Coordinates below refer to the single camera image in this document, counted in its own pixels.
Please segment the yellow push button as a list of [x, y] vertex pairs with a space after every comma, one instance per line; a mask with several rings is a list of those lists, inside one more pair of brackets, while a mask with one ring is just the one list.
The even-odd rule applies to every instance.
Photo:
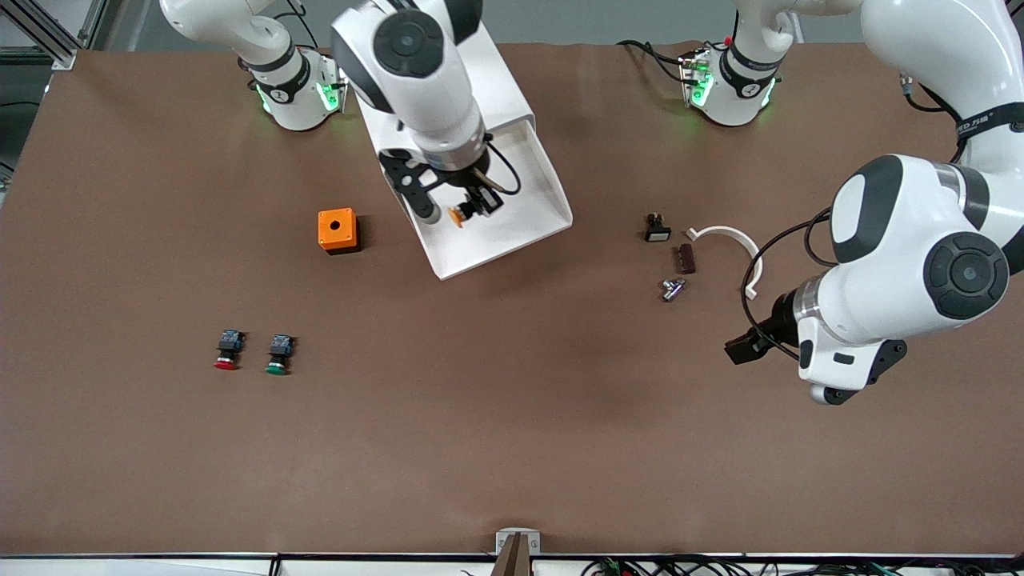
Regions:
[[469, 196], [465, 197], [463, 202], [451, 206], [447, 213], [451, 221], [459, 229], [475, 216], [486, 215], [483, 204]]

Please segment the white plastic drawer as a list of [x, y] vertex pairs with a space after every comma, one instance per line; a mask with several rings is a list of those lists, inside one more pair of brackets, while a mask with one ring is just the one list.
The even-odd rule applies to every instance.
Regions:
[[[438, 176], [424, 174], [421, 182], [431, 186], [430, 196], [440, 208], [440, 219], [427, 225], [410, 214], [398, 199], [433, 272], [445, 280], [537, 243], [573, 225], [573, 211], [548, 153], [538, 138], [534, 117], [508, 122], [490, 129], [490, 168], [487, 176], [498, 186], [514, 187], [516, 194], [501, 194], [504, 206], [489, 216], [475, 216], [459, 229], [449, 208], [465, 199], [466, 190], [445, 186]], [[396, 149], [409, 150], [410, 140], [399, 136]]]

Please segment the green push button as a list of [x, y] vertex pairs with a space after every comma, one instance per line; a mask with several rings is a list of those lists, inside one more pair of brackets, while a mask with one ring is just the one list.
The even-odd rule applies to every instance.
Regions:
[[289, 374], [290, 362], [296, 344], [296, 338], [278, 333], [272, 336], [268, 349], [267, 374], [284, 376]]

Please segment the red push button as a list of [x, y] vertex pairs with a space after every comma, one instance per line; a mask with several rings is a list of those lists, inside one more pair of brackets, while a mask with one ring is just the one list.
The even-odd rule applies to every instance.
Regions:
[[236, 370], [238, 356], [245, 347], [246, 335], [240, 330], [224, 330], [217, 343], [214, 367], [220, 370]]

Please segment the orange box with hole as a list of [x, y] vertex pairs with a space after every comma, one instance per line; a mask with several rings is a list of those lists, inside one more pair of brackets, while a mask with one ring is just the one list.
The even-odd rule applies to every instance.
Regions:
[[362, 251], [361, 222], [350, 207], [319, 211], [317, 232], [319, 247], [329, 255]]

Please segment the white curved plastic bracket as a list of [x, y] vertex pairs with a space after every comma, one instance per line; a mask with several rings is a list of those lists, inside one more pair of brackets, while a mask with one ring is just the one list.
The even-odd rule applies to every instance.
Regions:
[[692, 240], [696, 241], [702, 239], [710, 234], [720, 234], [721, 236], [728, 237], [729, 239], [735, 240], [749, 252], [750, 258], [752, 258], [752, 274], [750, 278], [743, 280], [742, 283], [745, 285], [743, 287], [743, 294], [749, 299], [755, 299], [758, 297], [758, 291], [756, 289], [758, 281], [761, 280], [764, 263], [760, 254], [760, 247], [746, 233], [742, 230], [735, 229], [735, 227], [705, 227], [705, 229], [696, 230], [693, 227], [689, 227], [686, 231], [686, 236]]

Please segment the aluminium frame profile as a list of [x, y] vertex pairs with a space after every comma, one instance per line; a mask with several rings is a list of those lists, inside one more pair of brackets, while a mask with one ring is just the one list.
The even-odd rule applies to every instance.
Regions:
[[112, 0], [0, 0], [0, 65], [73, 68], [77, 52], [98, 40]]

